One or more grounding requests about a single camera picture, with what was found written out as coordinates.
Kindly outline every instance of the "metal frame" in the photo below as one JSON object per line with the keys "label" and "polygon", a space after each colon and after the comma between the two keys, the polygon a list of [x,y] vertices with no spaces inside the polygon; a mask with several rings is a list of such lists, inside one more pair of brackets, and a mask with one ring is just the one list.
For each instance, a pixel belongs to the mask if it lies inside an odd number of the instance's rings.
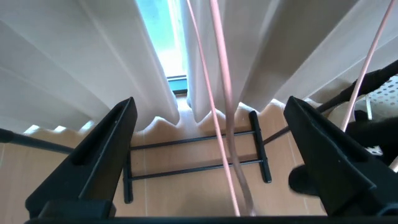
{"label": "metal frame", "polygon": [[[249,119],[250,119],[252,130],[236,132],[236,133],[234,133],[234,135],[240,136],[240,135],[244,135],[244,134],[253,134],[254,142],[256,145],[256,151],[257,151],[257,159],[241,161],[241,165],[259,163],[263,181],[265,183],[271,183],[272,177],[271,177],[271,172],[269,170],[268,159],[266,156],[264,145],[262,143],[261,129],[260,129],[257,113],[255,111],[250,112]],[[130,147],[130,150],[135,151],[135,150],[140,150],[140,149],[150,149],[150,148],[162,147],[162,146],[172,146],[172,145],[176,145],[176,144],[198,142],[198,141],[204,141],[204,140],[210,140],[210,139],[216,139],[216,138],[217,138],[217,136],[214,135],[214,136],[206,136],[206,137],[199,137],[199,138],[183,139],[183,140],[177,140],[177,141],[148,144],[148,145],[143,145],[143,146],[134,146],[134,147]],[[159,173],[155,173],[155,174],[132,176],[131,153],[128,153],[126,161],[124,163],[124,167],[123,167],[124,202],[131,203],[134,200],[134,195],[132,192],[132,181],[133,180],[142,180],[142,179],[149,179],[149,178],[155,178],[155,177],[165,177],[165,176],[177,175],[177,174],[187,174],[187,173],[191,173],[191,172],[212,170],[212,169],[218,169],[218,168],[222,168],[222,167],[223,167],[222,164],[217,164],[217,165],[212,165],[212,166],[204,166],[204,167],[181,169],[181,170],[174,170],[174,171],[168,171],[168,172],[159,172]]]}

